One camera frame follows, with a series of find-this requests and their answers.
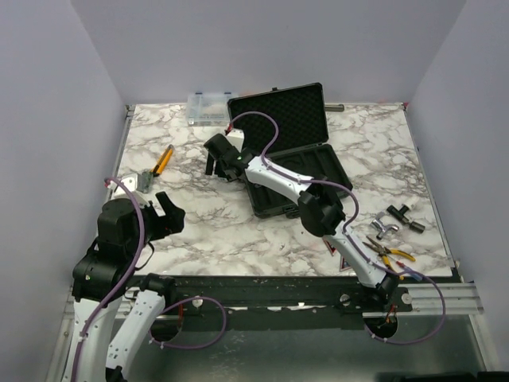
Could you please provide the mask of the black poker set case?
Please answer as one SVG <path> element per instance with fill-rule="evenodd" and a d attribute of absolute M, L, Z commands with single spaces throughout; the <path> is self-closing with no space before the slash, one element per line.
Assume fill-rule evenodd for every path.
<path fill-rule="evenodd" d="M 322 84 L 273 88 L 270 92 L 237 97 L 228 100 L 227 108 L 231 119 L 247 111 L 259 111 L 275 120 L 278 138 L 266 155 L 272 162 L 307 176 L 325 176 L 352 191 L 346 171 L 328 144 Z M 253 150 L 256 155 L 274 137 L 273 124 L 259 115 L 237 119 L 234 128 L 244 133 L 243 148 Z M 248 183 L 247 192 L 253 212 L 260 219 L 279 215 L 299 217 L 294 203 L 267 187 Z"/>

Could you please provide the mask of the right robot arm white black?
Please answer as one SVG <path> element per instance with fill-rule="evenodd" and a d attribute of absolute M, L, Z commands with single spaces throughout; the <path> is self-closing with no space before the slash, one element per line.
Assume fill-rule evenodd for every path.
<path fill-rule="evenodd" d="M 238 151 L 222 134 L 212 136 L 204 147 L 229 181 L 261 185 L 291 200 L 304 229 L 325 239 L 353 268 L 372 310 L 382 312 L 393 305 L 398 276 L 347 226 L 335 191 L 338 184 L 295 173 L 248 149 Z"/>

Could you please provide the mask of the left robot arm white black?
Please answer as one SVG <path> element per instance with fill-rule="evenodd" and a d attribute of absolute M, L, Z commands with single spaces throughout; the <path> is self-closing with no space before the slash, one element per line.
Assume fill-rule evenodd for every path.
<path fill-rule="evenodd" d="M 184 228 L 185 211 L 164 192 L 156 198 L 163 215 L 143 199 L 138 206 L 127 197 L 103 206 L 98 235 L 72 272 L 74 330 L 64 381 L 125 381 L 155 318 L 175 308 L 174 278 L 148 274 L 127 318 L 112 331 L 141 250 Z"/>

